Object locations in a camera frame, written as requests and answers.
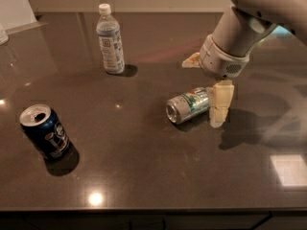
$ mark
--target aluminum can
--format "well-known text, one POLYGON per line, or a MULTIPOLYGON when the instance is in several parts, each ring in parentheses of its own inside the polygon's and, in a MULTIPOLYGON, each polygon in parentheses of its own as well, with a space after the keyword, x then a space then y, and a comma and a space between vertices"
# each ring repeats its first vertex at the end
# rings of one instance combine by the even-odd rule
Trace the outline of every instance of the aluminum can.
POLYGON ((57 113, 48 105, 35 104, 25 109, 20 125, 45 159, 60 158, 69 150, 69 138, 57 113))
POLYGON ((209 108, 206 89, 198 87, 167 101, 166 114, 172 123, 179 125, 209 108))

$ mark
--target blue and silver can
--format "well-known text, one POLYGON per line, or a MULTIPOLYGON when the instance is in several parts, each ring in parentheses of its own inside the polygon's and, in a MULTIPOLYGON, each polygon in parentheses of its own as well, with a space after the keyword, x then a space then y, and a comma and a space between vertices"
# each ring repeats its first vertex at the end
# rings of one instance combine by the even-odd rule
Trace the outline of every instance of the blue and silver can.
POLYGON ((20 125, 45 159, 62 157, 70 146, 57 113, 46 104, 35 104, 20 115, 20 125))

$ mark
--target silver can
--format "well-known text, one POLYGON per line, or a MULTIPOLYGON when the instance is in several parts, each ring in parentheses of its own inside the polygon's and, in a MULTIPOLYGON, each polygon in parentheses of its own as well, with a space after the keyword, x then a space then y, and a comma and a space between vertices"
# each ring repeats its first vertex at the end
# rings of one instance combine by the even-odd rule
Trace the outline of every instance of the silver can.
POLYGON ((185 92, 166 103, 167 116, 176 125, 192 119, 209 108, 207 92, 203 87, 185 92))

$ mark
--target plastic water bottle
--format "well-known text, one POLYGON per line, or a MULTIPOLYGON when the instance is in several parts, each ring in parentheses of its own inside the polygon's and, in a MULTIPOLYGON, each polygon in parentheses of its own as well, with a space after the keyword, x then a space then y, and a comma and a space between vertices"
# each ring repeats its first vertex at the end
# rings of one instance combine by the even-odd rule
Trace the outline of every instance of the plastic water bottle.
POLYGON ((125 70, 125 62, 120 26, 111 15, 109 4, 101 4, 99 14, 101 17, 96 32, 99 37, 105 69, 110 74, 121 74, 125 70))

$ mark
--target table surface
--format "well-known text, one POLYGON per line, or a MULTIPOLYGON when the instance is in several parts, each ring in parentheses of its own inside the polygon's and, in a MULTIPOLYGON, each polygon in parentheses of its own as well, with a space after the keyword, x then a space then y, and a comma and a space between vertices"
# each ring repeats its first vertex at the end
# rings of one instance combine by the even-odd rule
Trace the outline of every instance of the table surface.
POLYGON ((1 211, 307 208, 304 45, 275 31, 234 80, 221 128, 207 114, 174 126, 166 101, 214 83, 181 63, 221 14, 115 17, 123 76, 104 70, 97 13, 44 13, 0 47, 1 211), (20 129, 33 104, 54 108, 74 145, 60 161, 44 161, 20 129))

